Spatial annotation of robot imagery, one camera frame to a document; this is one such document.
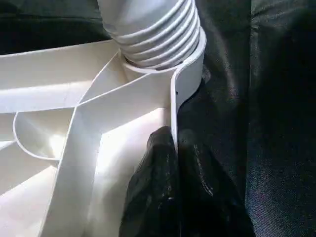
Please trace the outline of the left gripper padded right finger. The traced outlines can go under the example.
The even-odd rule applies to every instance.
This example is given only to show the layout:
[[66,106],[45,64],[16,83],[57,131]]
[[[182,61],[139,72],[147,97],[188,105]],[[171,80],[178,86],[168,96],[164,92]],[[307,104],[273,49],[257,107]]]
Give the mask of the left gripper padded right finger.
[[253,237],[252,221],[233,181],[191,130],[179,132],[178,155],[184,235]]

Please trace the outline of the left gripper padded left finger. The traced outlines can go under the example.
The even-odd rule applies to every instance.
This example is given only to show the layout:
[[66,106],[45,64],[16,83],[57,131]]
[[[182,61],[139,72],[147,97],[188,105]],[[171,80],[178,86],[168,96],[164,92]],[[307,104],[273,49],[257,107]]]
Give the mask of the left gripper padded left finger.
[[170,127],[147,141],[126,191],[120,237],[179,236],[178,160]]

